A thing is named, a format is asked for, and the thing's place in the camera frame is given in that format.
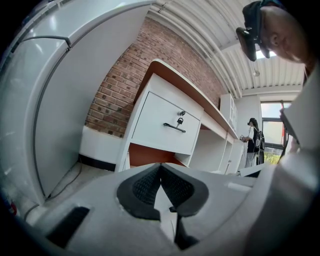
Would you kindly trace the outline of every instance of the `white pants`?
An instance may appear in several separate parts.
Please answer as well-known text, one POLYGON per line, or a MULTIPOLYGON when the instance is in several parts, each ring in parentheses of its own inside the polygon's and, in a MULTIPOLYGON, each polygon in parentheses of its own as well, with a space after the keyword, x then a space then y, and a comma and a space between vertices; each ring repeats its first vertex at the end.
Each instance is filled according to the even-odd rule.
POLYGON ((256 162, 256 155, 257 153, 246 153, 246 160, 245 160, 245 167, 252 167, 257 164, 256 162))

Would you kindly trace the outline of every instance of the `brick wall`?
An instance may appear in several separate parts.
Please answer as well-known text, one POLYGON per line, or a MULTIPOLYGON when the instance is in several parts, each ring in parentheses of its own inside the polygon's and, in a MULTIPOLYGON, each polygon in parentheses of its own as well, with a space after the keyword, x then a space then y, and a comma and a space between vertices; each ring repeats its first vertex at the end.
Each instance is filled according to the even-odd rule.
POLYGON ((177 34, 146 18, 96 93, 85 125, 122 138, 139 85, 153 59, 161 59, 196 85, 216 106, 224 89, 212 69, 177 34))

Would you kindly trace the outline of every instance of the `green plant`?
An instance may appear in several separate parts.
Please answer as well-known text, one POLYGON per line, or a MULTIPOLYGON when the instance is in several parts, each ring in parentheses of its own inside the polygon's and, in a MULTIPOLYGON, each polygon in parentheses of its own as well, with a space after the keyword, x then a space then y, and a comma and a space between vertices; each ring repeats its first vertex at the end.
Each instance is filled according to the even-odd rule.
POLYGON ((264 152, 264 162, 270 164, 277 164, 280 159, 280 155, 273 154, 271 152, 264 152))

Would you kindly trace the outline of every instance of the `brown countertop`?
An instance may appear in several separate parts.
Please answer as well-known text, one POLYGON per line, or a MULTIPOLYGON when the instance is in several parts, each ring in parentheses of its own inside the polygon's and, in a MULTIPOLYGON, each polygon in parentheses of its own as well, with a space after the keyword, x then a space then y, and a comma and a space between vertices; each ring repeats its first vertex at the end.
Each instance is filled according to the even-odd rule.
POLYGON ((205 96, 202 91, 200 91, 192 82, 185 78, 173 67, 169 66, 167 63, 160 59, 154 59, 148 70, 145 73, 145 76, 141 82, 141 85, 138 89, 138 92, 134 98, 133 104, 136 103, 141 92, 147 85, 152 74, 156 74, 164 80, 168 81, 173 86, 177 87, 179 90, 188 95, 191 99, 197 102, 204 111, 212 117, 223 129, 225 129, 234 139, 238 139, 237 134, 232 129, 230 124, 221 114, 219 109, 205 96))

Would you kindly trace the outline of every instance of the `white corrugated ceiling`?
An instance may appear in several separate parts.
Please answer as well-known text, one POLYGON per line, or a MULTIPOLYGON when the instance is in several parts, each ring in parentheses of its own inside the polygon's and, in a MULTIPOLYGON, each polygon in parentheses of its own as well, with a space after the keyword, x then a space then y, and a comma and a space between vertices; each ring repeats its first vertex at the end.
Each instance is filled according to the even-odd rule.
POLYGON ((235 98, 250 92, 291 92, 301 87, 304 66, 277 56, 249 61, 236 28, 251 0, 157 0, 148 17, 176 32, 210 65, 235 98))

